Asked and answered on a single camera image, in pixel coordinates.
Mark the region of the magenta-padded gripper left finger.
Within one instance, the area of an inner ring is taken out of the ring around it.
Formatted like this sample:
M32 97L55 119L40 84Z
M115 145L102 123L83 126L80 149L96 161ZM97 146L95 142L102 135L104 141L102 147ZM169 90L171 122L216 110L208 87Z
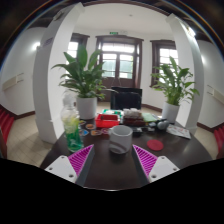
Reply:
M79 186L85 184L94 156L94 145L89 145L70 156L59 156L46 171Z

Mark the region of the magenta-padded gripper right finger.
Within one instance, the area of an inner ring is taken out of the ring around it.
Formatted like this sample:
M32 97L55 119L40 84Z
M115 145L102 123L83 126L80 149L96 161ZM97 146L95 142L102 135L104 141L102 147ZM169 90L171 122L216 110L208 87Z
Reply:
M132 157L143 186L179 171L166 156L157 157L140 146L132 145L132 147Z

